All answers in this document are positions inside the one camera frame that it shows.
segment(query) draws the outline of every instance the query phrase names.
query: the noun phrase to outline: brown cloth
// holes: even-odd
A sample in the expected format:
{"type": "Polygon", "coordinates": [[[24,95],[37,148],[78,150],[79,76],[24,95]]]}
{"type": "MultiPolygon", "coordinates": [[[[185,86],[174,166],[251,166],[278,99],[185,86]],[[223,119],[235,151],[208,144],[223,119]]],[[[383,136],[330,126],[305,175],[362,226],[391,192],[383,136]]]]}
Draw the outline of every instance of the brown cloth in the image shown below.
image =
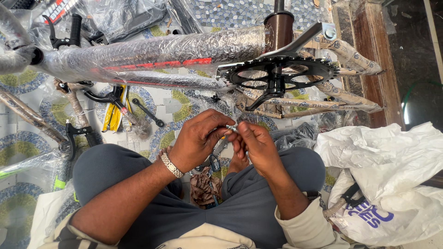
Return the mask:
{"type": "Polygon", "coordinates": [[[214,203],[212,195],[215,195],[217,199],[221,199],[222,181],[218,177],[211,176],[212,186],[214,187],[214,189],[211,189],[209,177],[206,175],[208,171],[209,167],[206,167],[201,174],[192,175],[190,180],[191,198],[203,209],[204,205],[214,203]]]}

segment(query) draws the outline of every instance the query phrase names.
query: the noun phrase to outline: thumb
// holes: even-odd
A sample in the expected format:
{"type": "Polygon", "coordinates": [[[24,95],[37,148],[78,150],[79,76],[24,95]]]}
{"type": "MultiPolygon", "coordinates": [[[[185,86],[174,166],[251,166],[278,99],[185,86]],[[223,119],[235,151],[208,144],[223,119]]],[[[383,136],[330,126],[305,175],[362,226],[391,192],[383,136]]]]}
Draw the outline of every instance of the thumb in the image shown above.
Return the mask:
{"type": "Polygon", "coordinates": [[[249,123],[242,121],[237,126],[238,132],[240,133],[243,141],[247,144],[250,149],[254,149],[259,141],[254,135],[254,131],[250,128],[249,123]]]}
{"type": "Polygon", "coordinates": [[[225,132],[230,131],[226,128],[217,128],[211,131],[206,137],[206,146],[213,149],[215,144],[225,135],[225,132]]]}

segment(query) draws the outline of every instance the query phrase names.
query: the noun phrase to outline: beige sweatshirt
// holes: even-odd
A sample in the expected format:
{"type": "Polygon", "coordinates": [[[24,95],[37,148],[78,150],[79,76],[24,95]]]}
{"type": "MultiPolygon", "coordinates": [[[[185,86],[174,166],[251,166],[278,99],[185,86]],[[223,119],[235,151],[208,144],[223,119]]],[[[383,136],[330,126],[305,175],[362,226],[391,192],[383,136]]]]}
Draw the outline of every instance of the beige sweatshirt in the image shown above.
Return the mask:
{"type": "MultiPolygon", "coordinates": [[[[287,243],[283,249],[348,249],[349,244],[332,230],[329,222],[323,217],[320,197],[310,203],[307,209],[290,220],[281,220],[276,207],[275,218],[281,225],[287,243]]],[[[104,245],[69,225],[72,215],[66,217],[55,231],[45,239],[45,244],[38,249],[58,249],[58,237],[63,228],[77,236],[71,240],[73,249],[116,249],[117,245],[104,245]]],[[[185,233],[177,239],[159,245],[157,249],[256,249],[250,239],[228,229],[208,223],[185,233]]]]}

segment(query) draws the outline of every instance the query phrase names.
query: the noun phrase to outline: bolt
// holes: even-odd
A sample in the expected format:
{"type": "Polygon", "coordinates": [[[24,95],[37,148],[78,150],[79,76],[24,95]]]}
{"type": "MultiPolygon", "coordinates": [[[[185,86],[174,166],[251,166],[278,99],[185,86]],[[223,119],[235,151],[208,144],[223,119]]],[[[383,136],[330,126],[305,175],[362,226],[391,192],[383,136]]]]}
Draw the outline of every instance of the bolt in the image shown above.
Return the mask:
{"type": "Polygon", "coordinates": [[[328,38],[328,39],[332,39],[332,38],[334,38],[334,37],[335,37],[335,34],[336,34],[335,29],[334,29],[334,28],[331,28],[331,27],[329,27],[329,28],[326,29],[326,31],[325,31],[325,36],[326,36],[326,38],[328,38]]]}

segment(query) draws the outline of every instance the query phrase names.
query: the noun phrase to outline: chainring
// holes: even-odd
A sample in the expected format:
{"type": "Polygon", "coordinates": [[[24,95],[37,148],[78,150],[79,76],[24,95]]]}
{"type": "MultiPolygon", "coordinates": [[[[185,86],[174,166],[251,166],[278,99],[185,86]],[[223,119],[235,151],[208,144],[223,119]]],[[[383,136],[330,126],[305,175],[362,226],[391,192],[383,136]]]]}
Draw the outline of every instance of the chainring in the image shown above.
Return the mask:
{"type": "Polygon", "coordinates": [[[283,91],[285,91],[306,88],[320,84],[327,80],[335,79],[338,76],[338,68],[338,66],[334,66],[329,61],[324,61],[321,58],[313,59],[312,57],[304,58],[302,56],[297,56],[295,58],[288,56],[275,56],[272,58],[246,61],[244,64],[237,64],[236,66],[228,69],[228,72],[225,74],[225,78],[235,85],[260,90],[270,89],[276,85],[275,82],[280,82],[280,85],[283,87],[283,91]],[[289,73],[281,72],[282,69],[284,70],[288,67],[297,65],[304,66],[304,70],[289,73]],[[256,77],[248,77],[242,75],[242,72],[246,72],[246,74],[249,72],[259,73],[256,77]],[[313,76],[311,77],[312,81],[310,82],[301,82],[299,79],[296,79],[298,76],[309,75],[313,76]]]}

